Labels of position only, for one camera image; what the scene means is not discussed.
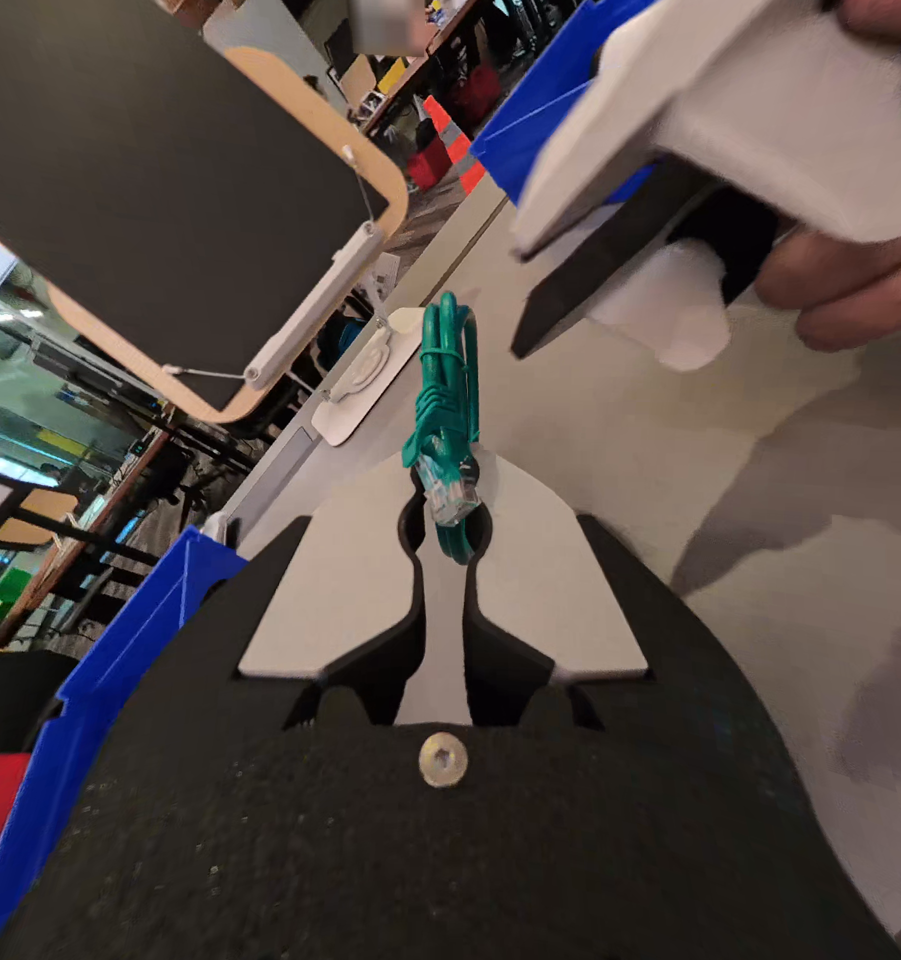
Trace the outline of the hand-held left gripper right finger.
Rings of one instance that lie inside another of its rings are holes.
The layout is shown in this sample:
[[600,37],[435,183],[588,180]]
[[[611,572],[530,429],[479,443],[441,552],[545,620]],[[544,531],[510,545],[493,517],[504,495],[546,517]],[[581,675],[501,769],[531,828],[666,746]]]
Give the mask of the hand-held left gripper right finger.
[[648,660],[579,516],[556,492],[476,450],[476,531],[462,642],[475,726],[515,726],[538,690],[646,678]]

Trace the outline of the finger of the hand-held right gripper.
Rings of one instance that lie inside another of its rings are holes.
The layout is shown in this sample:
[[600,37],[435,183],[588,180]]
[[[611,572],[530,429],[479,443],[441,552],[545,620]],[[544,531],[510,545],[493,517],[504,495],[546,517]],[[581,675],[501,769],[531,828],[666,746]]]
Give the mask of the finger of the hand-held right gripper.
[[546,140],[517,203],[513,249],[542,250],[655,152],[656,127],[768,11],[783,2],[652,2],[614,30],[588,91]]
[[533,288],[510,351],[528,359],[574,325],[626,339],[678,373],[730,342],[720,254],[728,187],[670,159]]

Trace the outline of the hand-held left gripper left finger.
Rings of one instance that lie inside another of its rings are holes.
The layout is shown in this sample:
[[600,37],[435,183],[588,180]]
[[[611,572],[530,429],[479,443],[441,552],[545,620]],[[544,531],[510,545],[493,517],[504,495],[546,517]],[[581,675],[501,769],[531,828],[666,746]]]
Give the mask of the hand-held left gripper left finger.
[[426,652],[424,508],[402,458],[337,486],[306,518],[238,676],[347,688],[372,724],[393,724]]

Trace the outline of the blue plastic bin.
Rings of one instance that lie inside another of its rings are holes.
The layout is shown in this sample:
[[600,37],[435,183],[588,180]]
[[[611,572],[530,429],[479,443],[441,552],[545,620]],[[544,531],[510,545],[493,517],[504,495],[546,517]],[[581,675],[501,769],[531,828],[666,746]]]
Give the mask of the blue plastic bin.
[[0,933],[38,880],[82,784],[132,692],[219,584],[247,560],[186,529],[63,682],[0,836]]
[[540,151],[597,75],[604,42],[650,1],[586,1],[476,136],[471,154],[517,205]]

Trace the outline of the person's right hand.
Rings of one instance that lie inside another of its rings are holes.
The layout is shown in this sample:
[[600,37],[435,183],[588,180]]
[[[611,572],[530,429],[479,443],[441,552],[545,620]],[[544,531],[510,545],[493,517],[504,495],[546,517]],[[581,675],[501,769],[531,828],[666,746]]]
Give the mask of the person's right hand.
[[901,333],[901,236],[856,245],[797,226],[763,262],[754,284],[766,306],[798,312],[811,350],[837,353]]

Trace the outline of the orange traffic cone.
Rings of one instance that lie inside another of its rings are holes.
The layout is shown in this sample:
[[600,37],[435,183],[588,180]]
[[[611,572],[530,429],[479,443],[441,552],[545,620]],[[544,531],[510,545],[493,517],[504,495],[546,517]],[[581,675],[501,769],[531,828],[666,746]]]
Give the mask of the orange traffic cone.
[[484,166],[472,153],[472,141],[433,95],[427,96],[423,107],[444,145],[465,195],[470,196],[486,174]]

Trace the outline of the red storage crate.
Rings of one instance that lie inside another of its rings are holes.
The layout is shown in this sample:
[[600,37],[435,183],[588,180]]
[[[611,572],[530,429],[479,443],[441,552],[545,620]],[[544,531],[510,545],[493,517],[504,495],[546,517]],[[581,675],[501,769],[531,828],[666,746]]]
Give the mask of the red storage crate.
[[413,153],[407,161],[409,180],[421,193],[437,186],[452,170],[453,162],[442,140],[431,141],[424,149]]

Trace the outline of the black monitor with pale frame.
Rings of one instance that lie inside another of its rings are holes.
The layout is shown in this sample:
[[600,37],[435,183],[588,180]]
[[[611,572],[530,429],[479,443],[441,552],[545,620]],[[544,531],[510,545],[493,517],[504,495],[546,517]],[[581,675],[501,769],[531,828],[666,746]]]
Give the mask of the black monitor with pale frame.
[[275,54],[218,54],[156,2],[0,1],[0,246],[196,419],[250,415],[408,207]]

